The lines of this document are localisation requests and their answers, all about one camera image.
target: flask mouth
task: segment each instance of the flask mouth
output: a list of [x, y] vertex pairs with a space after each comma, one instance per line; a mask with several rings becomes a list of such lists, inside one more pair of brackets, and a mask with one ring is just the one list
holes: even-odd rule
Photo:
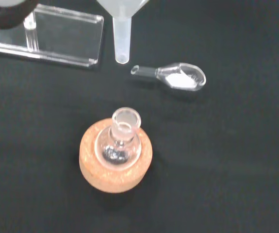
[[119, 108], [112, 116], [112, 135], [117, 141], [130, 141], [140, 128], [141, 118], [132, 108]]

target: cork stand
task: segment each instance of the cork stand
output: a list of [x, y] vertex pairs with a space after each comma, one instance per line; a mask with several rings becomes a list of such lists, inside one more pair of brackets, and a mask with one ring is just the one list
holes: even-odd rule
[[79, 164], [85, 179], [96, 189], [107, 193], [121, 193], [134, 188], [143, 179], [152, 160], [152, 145], [147, 134], [140, 128], [141, 154], [136, 163], [123, 171], [113, 171], [100, 164], [94, 152], [99, 132], [112, 124], [111, 118], [92, 125], [83, 135], [80, 144]]

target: white powder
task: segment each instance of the white powder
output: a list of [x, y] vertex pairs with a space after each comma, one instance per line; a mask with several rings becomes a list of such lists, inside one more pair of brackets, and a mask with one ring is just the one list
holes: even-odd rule
[[197, 82], [185, 74], [170, 74], [166, 77], [166, 81], [173, 88], [192, 89], [197, 86]]

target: funnel stem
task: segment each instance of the funnel stem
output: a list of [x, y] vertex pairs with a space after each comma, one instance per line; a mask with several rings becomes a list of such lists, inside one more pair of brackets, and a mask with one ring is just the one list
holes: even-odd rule
[[118, 19], [113, 17], [115, 60], [126, 64], [130, 60], [131, 46], [131, 18]]

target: dark object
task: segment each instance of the dark object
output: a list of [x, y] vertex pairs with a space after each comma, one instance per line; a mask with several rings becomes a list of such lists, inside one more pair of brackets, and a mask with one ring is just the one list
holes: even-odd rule
[[11, 7], [0, 7], [0, 29], [16, 27], [37, 6], [38, 0], [26, 0]]
[[103, 157], [111, 164], [119, 165], [128, 161], [127, 153], [124, 151], [117, 151], [113, 147], [106, 147], [103, 152]]

